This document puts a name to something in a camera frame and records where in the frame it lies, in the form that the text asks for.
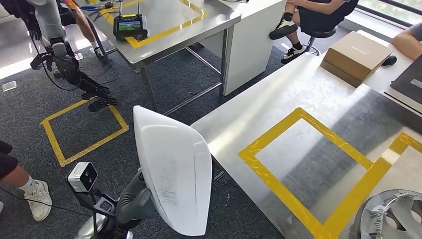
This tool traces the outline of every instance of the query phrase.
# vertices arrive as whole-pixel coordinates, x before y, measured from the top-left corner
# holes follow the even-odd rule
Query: hand
[[[287,0],[287,3],[293,4],[295,6],[303,6],[304,2],[307,0]]]

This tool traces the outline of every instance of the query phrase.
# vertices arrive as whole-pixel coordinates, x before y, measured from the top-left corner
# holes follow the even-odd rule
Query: brown box
[[[328,49],[321,66],[358,87],[392,52],[388,47],[353,31]]]

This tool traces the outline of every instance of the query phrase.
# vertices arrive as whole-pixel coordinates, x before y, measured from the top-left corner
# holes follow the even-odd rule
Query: white camera
[[[89,192],[97,179],[97,171],[91,162],[79,162],[67,177],[75,192]]]

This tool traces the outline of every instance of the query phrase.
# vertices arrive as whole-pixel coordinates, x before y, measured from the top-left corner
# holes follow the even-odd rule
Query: carpet floor
[[[87,49],[80,51],[84,58],[81,70],[99,83],[109,82],[116,106],[129,130],[65,167],[60,167],[44,127],[40,123],[48,116],[81,100],[81,91],[63,91],[56,88],[43,70],[26,70],[0,80],[0,84],[15,80],[17,88],[0,92],[0,138],[14,146],[13,156],[35,179],[49,184],[53,204],[90,212],[79,206],[65,183],[65,177],[78,161],[90,161],[99,177],[96,187],[117,198],[139,167],[133,132],[132,108],[150,107],[139,74],[136,74],[117,54],[111,54],[112,68],[102,66]],[[202,48],[198,53],[214,66],[218,57]],[[227,97],[219,97],[218,89],[199,98],[170,115],[187,125],[194,123],[224,102],[230,100],[256,82],[281,67],[283,52],[273,47],[267,69]],[[209,68],[186,50],[172,54],[147,67],[160,112],[190,98],[189,92],[198,92],[219,81]],[[57,80],[65,88],[71,85]],[[88,111],[83,104],[52,120],[50,125],[65,158],[87,148],[116,132],[119,124],[107,108],[97,113]],[[207,232],[200,238],[283,238],[278,230],[237,187],[225,176],[222,183],[214,183]],[[2,185],[15,195],[22,192]],[[40,223],[33,220],[28,203],[0,192],[4,210],[0,214],[0,238],[5,239],[69,239],[73,238],[87,217],[68,211],[52,209],[49,217]],[[156,215],[133,229],[135,238],[184,238],[173,231]]]

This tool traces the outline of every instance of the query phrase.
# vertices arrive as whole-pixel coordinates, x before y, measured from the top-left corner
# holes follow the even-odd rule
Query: black stool
[[[329,38],[333,36],[336,32],[337,32],[337,26],[331,31],[304,31],[305,34],[311,36],[308,44],[302,44],[303,46],[306,47],[305,52],[309,51],[312,48],[315,50],[313,54],[317,56],[321,55],[321,52],[316,47],[312,46],[315,41],[315,38]]]

